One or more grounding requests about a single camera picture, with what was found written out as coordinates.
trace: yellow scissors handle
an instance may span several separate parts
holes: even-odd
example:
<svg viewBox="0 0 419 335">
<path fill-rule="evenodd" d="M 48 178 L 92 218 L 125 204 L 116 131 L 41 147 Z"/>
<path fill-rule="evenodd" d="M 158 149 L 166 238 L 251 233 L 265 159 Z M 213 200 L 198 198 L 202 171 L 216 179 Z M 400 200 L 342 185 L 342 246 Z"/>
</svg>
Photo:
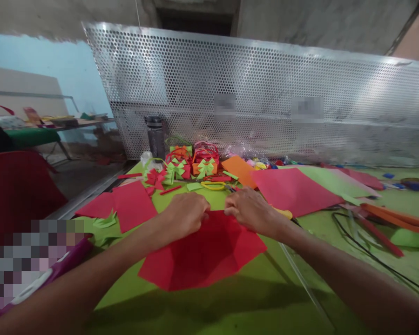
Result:
<svg viewBox="0 0 419 335">
<path fill-rule="evenodd" d="M 204 188 L 210 189 L 211 191 L 220 191 L 225 189 L 225 183 L 223 181 L 202 181 L 200 183 Z"/>
</svg>

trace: hand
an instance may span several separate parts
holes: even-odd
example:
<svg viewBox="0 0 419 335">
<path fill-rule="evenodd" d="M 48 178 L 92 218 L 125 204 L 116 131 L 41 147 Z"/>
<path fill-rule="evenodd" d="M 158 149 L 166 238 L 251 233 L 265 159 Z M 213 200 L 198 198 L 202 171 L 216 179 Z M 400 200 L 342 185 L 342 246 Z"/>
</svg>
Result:
<svg viewBox="0 0 419 335">
<path fill-rule="evenodd" d="M 300 229 L 250 187 L 245 187 L 226 198 L 225 214 L 235 216 L 246 228 L 285 244 L 288 244 L 291 235 Z"/>
<path fill-rule="evenodd" d="M 143 226 L 150 228 L 156 248 L 188 236 L 200 229 L 210 204 L 195 192 L 176 194 L 166 209 Z"/>
</svg>

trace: blue wall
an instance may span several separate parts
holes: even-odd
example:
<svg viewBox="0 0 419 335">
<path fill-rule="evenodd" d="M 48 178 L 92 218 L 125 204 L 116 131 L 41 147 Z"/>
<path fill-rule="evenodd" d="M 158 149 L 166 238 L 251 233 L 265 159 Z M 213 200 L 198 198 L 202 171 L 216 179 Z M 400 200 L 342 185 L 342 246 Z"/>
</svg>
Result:
<svg viewBox="0 0 419 335">
<path fill-rule="evenodd" d="M 112 116 L 92 51 L 85 42 L 0 35 L 0 67 L 55 77 L 62 93 L 73 96 L 80 111 Z M 74 115 L 73 104 L 66 100 L 66 105 Z"/>
</svg>

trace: forearm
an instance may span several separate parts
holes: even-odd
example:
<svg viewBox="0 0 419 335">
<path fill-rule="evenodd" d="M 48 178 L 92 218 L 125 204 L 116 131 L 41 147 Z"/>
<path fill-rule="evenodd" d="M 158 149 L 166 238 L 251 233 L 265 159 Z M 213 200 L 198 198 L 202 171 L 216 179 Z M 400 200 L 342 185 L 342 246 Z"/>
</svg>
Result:
<svg viewBox="0 0 419 335">
<path fill-rule="evenodd" d="M 419 297 L 391 277 L 349 254 L 295 230 L 284 237 L 335 293 L 370 328 L 382 333 L 419 334 Z"/>
<path fill-rule="evenodd" d="M 0 334 L 77 330 L 114 282 L 157 248 L 155 232 L 147 224 L 0 317 Z"/>
</svg>

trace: red paper flower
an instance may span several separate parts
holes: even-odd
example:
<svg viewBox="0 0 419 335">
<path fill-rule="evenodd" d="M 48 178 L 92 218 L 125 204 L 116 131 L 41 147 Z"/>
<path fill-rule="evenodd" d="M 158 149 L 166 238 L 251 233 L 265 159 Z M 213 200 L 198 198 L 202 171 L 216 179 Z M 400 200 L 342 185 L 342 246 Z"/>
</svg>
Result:
<svg viewBox="0 0 419 335">
<path fill-rule="evenodd" d="M 162 181 L 164 180 L 165 175 L 166 171 L 164 169 L 161 172 L 157 172 L 157 170 L 152 169 L 147 175 L 148 179 L 146 180 L 146 184 L 152 185 L 156 189 L 164 191 Z"/>
<path fill-rule="evenodd" d="M 259 236 L 233 216 L 210 211 L 197 232 L 149 254 L 138 275 L 165 291 L 206 287 L 266 250 Z"/>
</svg>

